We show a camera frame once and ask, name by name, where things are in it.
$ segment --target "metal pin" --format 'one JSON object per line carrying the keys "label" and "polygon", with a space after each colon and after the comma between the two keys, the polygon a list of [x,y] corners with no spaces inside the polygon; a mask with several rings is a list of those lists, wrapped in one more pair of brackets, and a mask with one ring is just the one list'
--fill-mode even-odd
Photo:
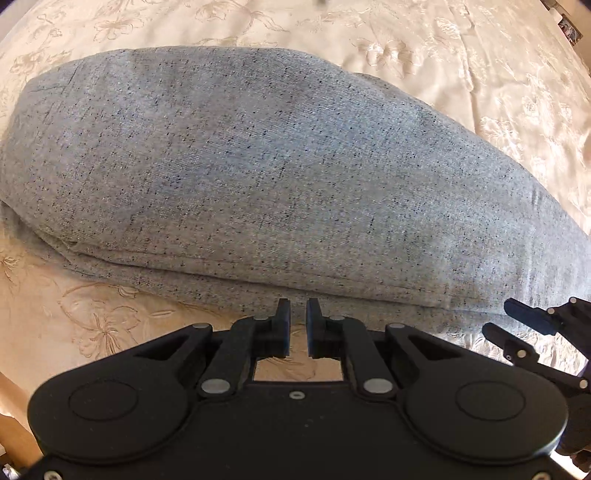
{"label": "metal pin", "polygon": [[394,385],[385,378],[370,378],[363,383],[363,389],[369,393],[388,393],[392,391]]}
{"label": "metal pin", "polygon": [[230,390],[230,382],[223,378],[210,378],[201,384],[201,389],[211,395],[219,395]]}
{"label": "metal pin", "polygon": [[48,470],[43,474],[43,480],[63,480],[61,475],[53,470]]}
{"label": "metal pin", "polygon": [[290,398],[292,400],[303,400],[306,397],[306,394],[304,392],[301,392],[299,390],[294,390],[293,392],[290,392]]}

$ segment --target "black plastic part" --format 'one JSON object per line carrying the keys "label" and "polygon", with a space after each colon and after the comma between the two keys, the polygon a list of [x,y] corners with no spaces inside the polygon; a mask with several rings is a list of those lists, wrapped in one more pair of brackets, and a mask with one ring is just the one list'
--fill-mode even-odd
{"label": "black plastic part", "polygon": [[[536,363],[540,359],[538,352],[529,343],[511,335],[494,323],[485,323],[482,327],[482,335],[490,343],[502,348],[503,356],[507,360],[523,359],[524,362]],[[519,351],[525,352],[525,356],[519,357],[517,354]]]}
{"label": "black plastic part", "polygon": [[569,423],[560,439],[563,455],[574,455],[591,448],[591,395],[582,393],[567,399]]}
{"label": "black plastic part", "polygon": [[466,461],[507,464],[550,453],[558,443],[568,411],[551,382],[408,326],[387,335],[419,371],[400,400],[417,433],[436,448]]}
{"label": "black plastic part", "polygon": [[572,480],[547,456],[490,467],[439,453],[417,441],[396,404],[364,400],[346,382],[249,382],[198,403],[175,440],[144,459],[101,468],[49,456],[25,480],[47,470],[64,480]]}
{"label": "black plastic part", "polygon": [[560,329],[560,324],[544,310],[532,308],[518,300],[505,300],[504,309],[509,317],[533,328],[542,335],[555,335]]}
{"label": "black plastic part", "polygon": [[591,303],[572,297],[564,305],[554,308],[552,315],[562,327],[558,332],[587,359],[591,358]]}
{"label": "black plastic part", "polygon": [[[266,320],[187,327],[49,380],[29,410],[47,456],[23,479],[571,478],[547,456],[567,418],[552,383],[408,326],[368,331],[310,299],[309,354],[340,360],[343,381],[253,381],[257,359],[288,353],[289,311],[282,299]],[[204,390],[213,379],[229,388]]]}

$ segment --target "floral embroidery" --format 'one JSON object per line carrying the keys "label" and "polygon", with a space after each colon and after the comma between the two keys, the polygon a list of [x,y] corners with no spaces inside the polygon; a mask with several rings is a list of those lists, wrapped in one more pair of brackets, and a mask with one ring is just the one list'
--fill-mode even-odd
{"label": "floral embroidery", "polygon": [[531,174],[544,186],[544,188],[548,187],[548,168],[551,165],[548,162],[541,158],[541,157],[532,157],[530,159],[531,164]]}
{"label": "floral embroidery", "polygon": [[285,30],[277,25],[275,21],[269,16],[260,11],[251,11],[233,0],[215,0],[203,5],[197,9],[196,18],[199,20],[225,20],[228,13],[236,11],[246,16],[246,26],[242,28],[242,33],[246,33],[254,23],[255,20],[261,22],[268,30],[277,32],[284,32]]}
{"label": "floral embroidery", "polygon": [[573,121],[573,110],[569,105],[559,102],[558,107],[560,108],[560,115],[562,116],[562,120],[566,124],[570,124]]}
{"label": "floral embroidery", "polygon": [[118,14],[125,11],[129,5],[129,0],[109,0],[99,7],[96,11],[94,19],[105,18],[113,14]]}
{"label": "floral embroidery", "polygon": [[13,257],[5,251],[0,251],[0,273],[13,285],[16,285],[15,269],[20,261],[21,257]]}
{"label": "floral embroidery", "polygon": [[139,290],[133,287],[117,286],[117,292],[119,292],[119,295],[125,297],[126,299],[134,299],[139,293]]}
{"label": "floral embroidery", "polygon": [[132,330],[139,325],[137,310],[119,306],[110,308],[104,301],[90,301],[79,309],[74,302],[64,313],[79,328],[77,338],[80,353],[86,358],[99,359],[137,345]]}
{"label": "floral embroidery", "polygon": [[56,23],[59,23],[60,21],[62,21],[64,18],[66,17],[66,12],[62,9],[57,9],[54,11],[50,11],[48,13],[44,13],[41,15],[37,16],[37,19],[41,22],[41,25],[39,25],[32,34],[32,38],[38,38],[43,32],[46,32],[47,29],[51,30],[57,30],[59,31],[58,28],[55,27]]}
{"label": "floral embroidery", "polygon": [[56,53],[54,55],[47,56],[47,58],[45,59],[45,61],[47,63],[46,70],[49,70],[50,68],[52,68],[56,65],[61,65],[65,62],[69,61],[70,56],[72,56],[71,50],[63,50],[63,51]]}
{"label": "floral embroidery", "polygon": [[203,38],[195,42],[198,46],[217,46],[217,47],[256,47],[269,48],[276,47],[277,42],[251,41],[248,37],[226,37],[226,38]]}
{"label": "floral embroidery", "polygon": [[517,77],[515,75],[515,71],[513,70],[513,68],[511,68],[511,65],[509,65],[509,62],[503,60],[503,59],[497,59],[496,60],[497,65],[500,65],[501,68],[503,68],[513,80],[517,80]]}
{"label": "floral embroidery", "polygon": [[323,24],[344,24],[348,27],[358,28],[365,23],[362,14],[366,11],[358,12],[348,9],[336,12],[323,12],[318,17],[300,20],[297,25],[298,27],[306,27],[314,33],[319,32]]}
{"label": "floral embroidery", "polygon": [[10,73],[16,73],[17,75],[27,77],[36,70],[37,64],[42,61],[42,59],[42,50],[32,51],[25,53],[24,55],[20,55],[14,59],[14,63],[10,68]]}
{"label": "floral embroidery", "polygon": [[480,54],[480,51],[472,47],[466,48],[466,54],[468,56],[472,82],[480,86],[487,85],[490,68],[483,55]]}
{"label": "floral embroidery", "polygon": [[523,145],[519,133],[513,128],[509,120],[497,120],[488,116],[480,119],[476,133],[486,138],[496,148],[513,160],[520,162],[522,159]]}
{"label": "floral embroidery", "polygon": [[413,52],[404,42],[392,40],[381,45],[378,42],[360,38],[357,41],[357,48],[360,53],[365,53],[365,60],[371,67],[394,69],[400,78],[405,74],[413,73]]}
{"label": "floral embroidery", "polygon": [[115,40],[120,35],[129,35],[134,28],[144,26],[144,21],[136,15],[116,21],[99,22],[95,25],[95,41]]}
{"label": "floral embroidery", "polygon": [[4,87],[0,90],[0,117],[7,115],[8,106],[8,88]]}
{"label": "floral embroidery", "polygon": [[540,113],[538,111],[538,99],[534,96],[524,96],[521,99],[521,103],[523,104],[523,110],[528,117],[528,119],[534,123],[538,124],[540,121]]}
{"label": "floral embroidery", "polygon": [[439,27],[439,30],[441,30],[445,35],[454,40],[460,39],[460,29],[455,23],[449,21],[447,18],[437,18],[436,23]]}

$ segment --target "bed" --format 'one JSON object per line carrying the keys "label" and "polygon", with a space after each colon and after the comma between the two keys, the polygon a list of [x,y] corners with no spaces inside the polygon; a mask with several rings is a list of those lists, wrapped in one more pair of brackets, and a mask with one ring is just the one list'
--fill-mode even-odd
{"label": "bed", "polygon": [[[522,164],[591,231],[591,79],[538,0],[41,0],[0,43],[0,132],[36,75],[98,52],[173,45],[291,48],[380,77]],[[84,281],[28,252],[1,221],[0,274],[0,405],[24,425],[29,396],[52,375],[191,323],[224,329],[239,317]],[[560,336],[522,337],[544,363],[581,370],[584,358]],[[502,359],[481,335],[445,338]],[[308,359],[302,326],[292,344],[290,358],[265,361],[257,375],[338,377],[335,362]]]}

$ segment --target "screw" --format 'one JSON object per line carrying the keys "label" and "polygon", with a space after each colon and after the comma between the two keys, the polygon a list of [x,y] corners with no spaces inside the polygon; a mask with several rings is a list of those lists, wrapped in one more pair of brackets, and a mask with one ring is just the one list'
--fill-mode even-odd
{"label": "screw", "polygon": [[223,378],[210,378],[201,384],[201,389],[205,393],[219,395],[230,390],[230,382],[224,380]]}
{"label": "screw", "polygon": [[531,478],[531,480],[552,480],[552,477],[548,472],[538,472]]}
{"label": "screw", "polygon": [[301,392],[299,390],[294,390],[293,392],[290,392],[290,398],[292,400],[303,400],[306,397],[306,394],[304,392]]}
{"label": "screw", "polygon": [[43,480],[62,480],[61,475],[53,470],[48,470],[43,474]]}
{"label": "screw", "polygon": [[392,382],[385,378],[370,378],[363,383],[363,389],[369,393],[388,393],[393,388]]}

